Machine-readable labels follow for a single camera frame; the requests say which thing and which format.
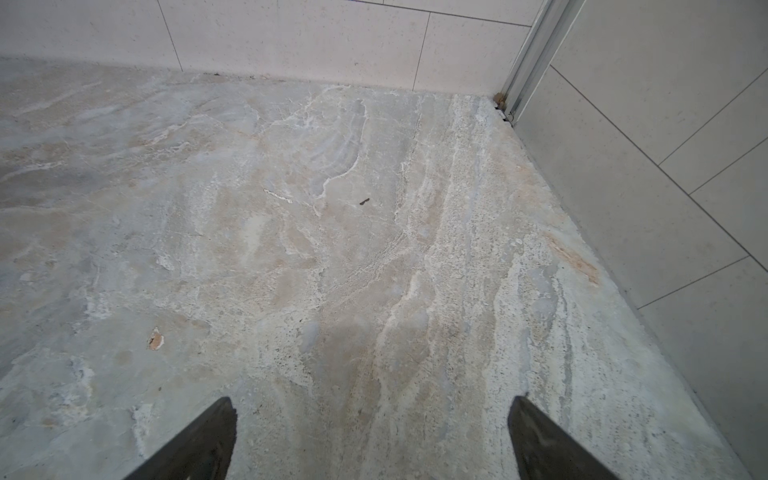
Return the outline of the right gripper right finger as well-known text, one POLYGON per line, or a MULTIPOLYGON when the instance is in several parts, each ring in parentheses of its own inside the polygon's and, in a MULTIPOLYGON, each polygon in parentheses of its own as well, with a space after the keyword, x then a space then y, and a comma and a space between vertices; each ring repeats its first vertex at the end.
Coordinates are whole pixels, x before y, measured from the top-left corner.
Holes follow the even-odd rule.
POLYGON ((618 480, 525 396, 514 397, 507 426, 521 479, 618 480))

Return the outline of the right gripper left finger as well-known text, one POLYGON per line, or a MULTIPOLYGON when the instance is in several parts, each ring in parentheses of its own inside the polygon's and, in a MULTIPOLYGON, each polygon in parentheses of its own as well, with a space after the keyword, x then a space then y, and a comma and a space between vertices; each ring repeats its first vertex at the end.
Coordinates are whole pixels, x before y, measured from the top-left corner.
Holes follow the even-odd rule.
POLYGON ((237 419, 231 398, 219 398, 125 480, 224 480, 237 439, 237 419))

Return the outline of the right corner aluminium post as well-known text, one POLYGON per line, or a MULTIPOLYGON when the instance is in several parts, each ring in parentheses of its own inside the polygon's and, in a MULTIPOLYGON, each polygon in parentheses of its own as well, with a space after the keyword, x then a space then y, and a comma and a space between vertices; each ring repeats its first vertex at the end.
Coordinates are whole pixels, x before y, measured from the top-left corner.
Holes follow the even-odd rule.
POLYGON ((570 32, 585 0, 546 0, 513 63, 496 108, 512 127, 519 121, 554 56, 570 32))

